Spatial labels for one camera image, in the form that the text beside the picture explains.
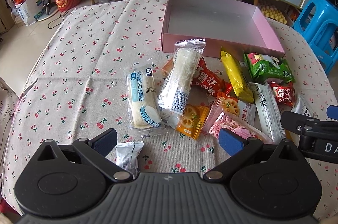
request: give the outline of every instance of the table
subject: table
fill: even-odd
[[[136,140],[128,130],[123,69],[152,58],[160,91],[160,70],[171,56],[160,48],[165,7],[166,0],[119,1],[77,8],[62,23],[29,75],[25,88],[30,89],[21,97],[14,116],[2,187],[2,196],[14,209],[19,210],[13,195],[15,182],[44,139],[70,144],[115,128],[119,142]],[[321,65],[298,33],[279,22],[269,19],[269,23],[285,47],[296,90],[309,101],[315,117],[325,120],[327,105],[337,105],[337,101]],[[219,59],[206,57],[205,61],[209,69],[228,80]],[[192,140],[168,128],[167,134],[143,141],[142,172],[202,175],[229,157],[210,135]],[[114,161],[115,152],[107,158]],[[338,167],[316,160],[310,164],[323,186],[315,216],[325,218],[337,209]]]

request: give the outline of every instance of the pink box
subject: pink box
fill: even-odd
[[[220,57],[221,46],[239,61],[243,52],[285,54],[259,8],[236,0],[168,0],[161,37],[165,53],[179,40],[205,38],[203,56]]]

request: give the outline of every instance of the snack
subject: snack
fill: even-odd
[[[295,90],[293,83],[288,83],[285,86],[281,86],[275,82],[270,83],[270,87],[273,90],[273,95],[276,98],[277,104],[285,104],[292,107],[295,102]]]
[[[295,83],[291,69],[285,59],[249,53],[244,55],[244,61],[251,78],[257,83],[264,84],[272,81],[278,84]]]
[[[220,104],[224,112],[236,115],[248,124],[254,125],[256,114],[256,106],[254,104],[242,102],[221,91],[217,93],[217,98],[220,99]]]
[[[170,71],[172,71],[173,68],[174,68],[174,60],[173,58],[170,58],[164,65],[164,67],[161,68],[163,78],[167,78]]]
[[[225,52],[223,47],[221,48],[221,60],[236,96],[242,101],[253,103],[254,97],[252,91],[248,87],[247,81],[242,74],[239,62],[229,53]]]
[[[302,94],[297,94],[297,100],[294,103],[294,107],[291,110],[292,112],[303,114],[306,116],[313,117],[314,116],[314,111],[304,98]]]
[[[207,69],[205,61],[201,58],[197,70],[192,80],[192,85],[199,85],[206,89],[208,94],[216,97],[219,90],[224,90],[227,94],[232,90],[232,85],[219,78],[211,70]]]
[[[272,144],[271,139],[263,134],[261,131],[243,122],[243,120],[241,120],[237,116],[234,116],[224,111],[219,115],[216,122],[210,128],[209,134],[218,138],[219,131],[222,128],[229,129],[233,133],[236,133],[238,136],[244,139],[247,139],[249,137],[255,137],[262,140],[265,144]]]
[[[197,139],[207,119],[208,113],[209,108],[207,106],[187,104],[184,108],[183,115],[162,110],[161,117],[166,125],[193,139]]]
[[[183,114],[191,89],[191,82],[206,46],[205,39],[183,40],[175,43],[174,68],[165,79],[158,96],[161,109]]]
[[[143,142],[118,143],[115,147],[116,165],[130,172],[134,178],[138,174],[137,157],[143,148]]]
[[[281,114],[271,87],[268,83],[266,85],[250,83],[250,87],[255,97],[262,132],[269,136],[275,144],[278,144],[282,138],[286,138],[286,135],[281,125]]]
[[[123,71],[128,94],[130,129],[141,137],[166,131],[164,125],[161,125],[152,64],[152,59],[149,59],[144,65],[137,63]]]

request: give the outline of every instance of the white lettering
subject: white lettering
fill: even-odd
[[[331,143],[326,143],[325,151],[326,151],[326,152],[330,152],[331,149],[332,149],[332,144],[331,144]]]

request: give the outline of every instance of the white packet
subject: white packet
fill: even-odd
[[[278,144],[282,138],[286,138],[286,134],[281,125],[281,114],[272,89],[268,83],[249,83],[249,86],[255,99],[262,132]]]
[[[160,108],[183,115],[192,78],[205,46],[205,39],[183,40],[175,43],[174,68],[165,79],[158,96]]]
[[[159,114],[152,64],[153,59],[149,59],[145,64],[136,63],[123,71],[131,122],[130,136],[145,138],[167,132]]]
[[[302,94],[297,94],[297,100],[291,110],[292,112],[313,117],[314,111]]]
[[[143,148],[143,142],[127,142],[116,145],[116,165],[130,172],[135,179],[138,174],[137,160]]]

